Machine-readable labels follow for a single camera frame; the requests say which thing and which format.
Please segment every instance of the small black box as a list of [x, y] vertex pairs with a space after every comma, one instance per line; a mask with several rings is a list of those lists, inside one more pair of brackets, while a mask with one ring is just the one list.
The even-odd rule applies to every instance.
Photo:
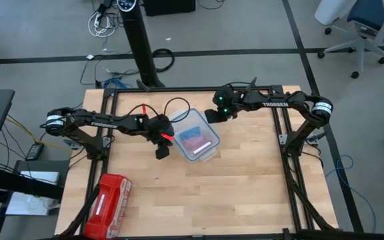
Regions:
[[195, 0], [143, 0], [147, 16], [173, 13], [190, 13], [195, 10]]

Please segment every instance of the wooden table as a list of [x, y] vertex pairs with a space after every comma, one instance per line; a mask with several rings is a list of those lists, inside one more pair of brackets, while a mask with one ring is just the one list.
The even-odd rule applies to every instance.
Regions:
[[[284, 86], [284, 91], [296, 90], [298, 86]], [[214, 109], [213, 94], [121, 93], [116, 115], [124, 115], [141, 103], [162, 113], [166, 102], [173, 97], [185, 98], [199, 111]], [[102, 98], [103, 90], [88, 90], [83, 106], [90, 111], [100, 111]], [[185, 107], [184, 102], [173, 101], [167, 114]], [[154, 113], [148, 111], [148, 114], [152, 117]], [[302, 116], [293, 109], [289, 114], [293, 129], [297, 129], [303, 122]], [[133, 182], [121, 236], [280, 233], [286, 227], [294, 232], [271, 110], [241, 112], [235, 120], [212, 126], [221, 143], [216, 157], [206, 163], [189, 163], [174, 147], [170, 156], [156, 160], [156, 146], [140, 136], [130, 137], [114, 131], [108, 173], [124, 175]], [[84, 127], [84, 130], [95, 134], [97, 128]], [[305, 146], [304, 151], [317, 154], [310, 146]], [[327, 222], [336, 227], [319, 160], [302, 155], [300, 163], [309, 200]], [[90, 165], [90, 160], [82, 160], [69, 171], [56, 233], [65, 230], [80, 210]], [[300, 203], [299, 209], [305, 225]]]

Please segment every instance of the clear plastic box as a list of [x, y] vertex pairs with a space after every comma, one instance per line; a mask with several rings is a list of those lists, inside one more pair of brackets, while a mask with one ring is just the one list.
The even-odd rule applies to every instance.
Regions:
[[[185, 114], [186, 111], [178, 111], [170, 116], [170, 120], [176, 121]], [[184, 120], [172, 125], [174, 140], [188, 161], [206, 162], [216, 155], [220, 138], [198, 110], [192, 108]]]

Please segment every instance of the red plastic case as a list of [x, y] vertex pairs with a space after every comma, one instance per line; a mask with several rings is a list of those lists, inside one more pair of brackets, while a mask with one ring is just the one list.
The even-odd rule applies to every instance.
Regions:
[[93, 214], [85, 225], [84, 235], [96, 240], [112, 239], [119, 236], [131, 181], [121, 175], [106, 173], [99, 186], [99, 196]]

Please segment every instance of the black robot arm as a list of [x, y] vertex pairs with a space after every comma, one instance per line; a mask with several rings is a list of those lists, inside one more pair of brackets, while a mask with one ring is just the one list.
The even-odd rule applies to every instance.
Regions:
[[90, 112], [84, 109], [60, 108], [47, 114], [45, 130], [52, 136], [68, 137], [85, 147], [89, 159], [106, 159], [107, 146], [102, 137], [92, 137], [82, 126], [95, 126], [117, 129], [123, 134], [140, 135], [158, 146], [156, 158], [162, 159], [169, 155], [168, 146], [172, 146], [174, 130], [165, 115], [149, 118], [146, 114], [128, 114], [122, 117]]
[[[262, 94], [260, 91], [234, 91], [232, 87], [222, 86], [213, 98], [217, 110], [206, 110], [205, 116], [209, 123], [220, 123], [229, 118], [235, 119], [240, 111], [256, 111], [262, 107], [288, 107], [298, 110], [305, 122], [297, 131], [287, 136], [284, 152], [290, 156], [300, 156], [303, 144], [313, 130], [327, 124], [333, 111], [330, 100], [306, 95], [302, 91], [292, 94]], [[309, 109], [307, 103], [313, 103]]]

